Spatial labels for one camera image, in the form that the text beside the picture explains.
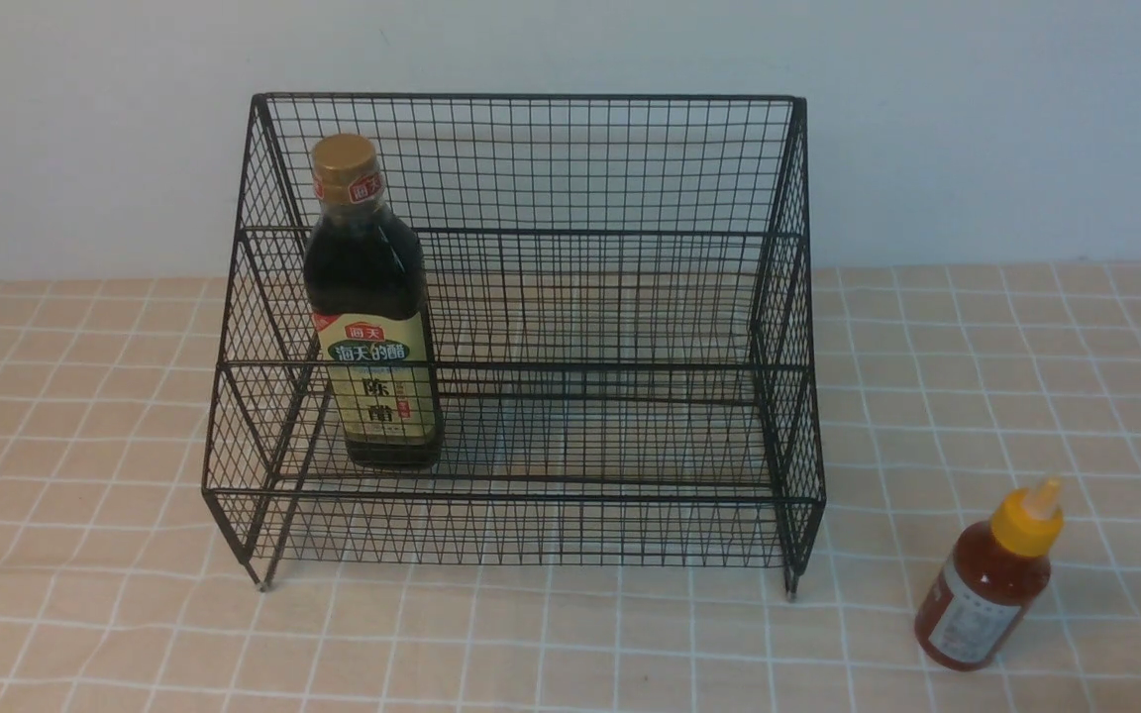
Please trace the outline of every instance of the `yellow cap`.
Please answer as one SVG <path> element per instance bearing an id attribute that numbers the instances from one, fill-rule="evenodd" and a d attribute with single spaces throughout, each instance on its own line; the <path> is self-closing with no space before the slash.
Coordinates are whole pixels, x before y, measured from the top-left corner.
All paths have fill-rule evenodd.
<path id="1" fill-rule="evenodd" d="M 1042 479 L 1031 491 L 1012 492 L 997 508 L 988 527 L 997 544 L 1020 557 L 1041 557 L 1063 529 L 1063 511 L 1059 508 L 1059 476 Z"/>
<path id="2" fill-rule="evenodd" d="M 316 198 L 325 203 L 364 203 L 380 200 L 385 189 L 377 147 L 357 133 L 335 133 L 311 149 Z"/>

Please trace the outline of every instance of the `white wall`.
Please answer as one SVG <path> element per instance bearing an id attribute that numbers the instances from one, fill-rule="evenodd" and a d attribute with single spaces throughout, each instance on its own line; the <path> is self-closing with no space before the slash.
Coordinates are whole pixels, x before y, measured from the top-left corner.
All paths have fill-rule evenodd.
<path id="1" fill-rule="evenodd" d="M 1141 259 L 1141 1 L 0 0 L 0 278 L 225 270 L 259 90 L 800 94 L 819 264 Z"/>

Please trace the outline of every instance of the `metal wire shelf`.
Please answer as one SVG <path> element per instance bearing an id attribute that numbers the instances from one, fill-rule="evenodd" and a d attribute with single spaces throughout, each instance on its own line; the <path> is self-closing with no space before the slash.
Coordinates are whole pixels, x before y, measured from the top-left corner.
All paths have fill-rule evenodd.
<path id="1" fill-rule="evenodd" d="M 424 249 L 446 440 L 346 456 L 302 285 L 309 148 L 375 141 Z M 806 103 L 254 95 L 203 496 L 281 559 L 783 568 L 825 507 Z"/>

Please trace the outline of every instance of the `red logo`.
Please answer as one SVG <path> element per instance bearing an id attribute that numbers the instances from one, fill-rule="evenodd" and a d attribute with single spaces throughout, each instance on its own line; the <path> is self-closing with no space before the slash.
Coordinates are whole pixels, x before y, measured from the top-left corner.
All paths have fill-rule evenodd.
<path id="1" fill-rule="evenodd" d="M 381 191 L 381 175 L 367 175 L 358 177 L 349 185 L 349 202 L 363 203 L 364 200 L 374 197 Z"/>
<path id="2" fill-rule="evenodd" d="M 311 322 L 316 325 L 316 331 L 325 331 L 329 325 L 337 321 L 337 317 L 341 315 L 317 315 L 317 313 L 311 313 Z"/>
<path id="3" fill-rule="evenodd" d="M 386 341 L 386 330 L 367 322 L 355 322 L 353 325 L 346 325 L 346 337 L 364 341 Z"/>

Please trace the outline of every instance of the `condiment bottle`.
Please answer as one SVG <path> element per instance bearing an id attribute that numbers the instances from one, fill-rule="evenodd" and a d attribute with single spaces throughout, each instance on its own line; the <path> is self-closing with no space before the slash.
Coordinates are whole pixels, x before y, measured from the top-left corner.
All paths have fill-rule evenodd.
<path id="1" fill-rule="evenodd" d="M 914 619 L 936 663 L 973 672 L 992 663 L 1050 582 L 1050 551 L 1063 529 L 1059 477 L 1012 492 L 993 518 L 971 525 Z"/>
<path id="2" fill-rule="evenodd" d="M 377 147 L 339 133 L 311 149 L 319 221 L 304 279 L 351 461 L 427 469 L 443 412 L 420 240 L 386 203 Z"/>

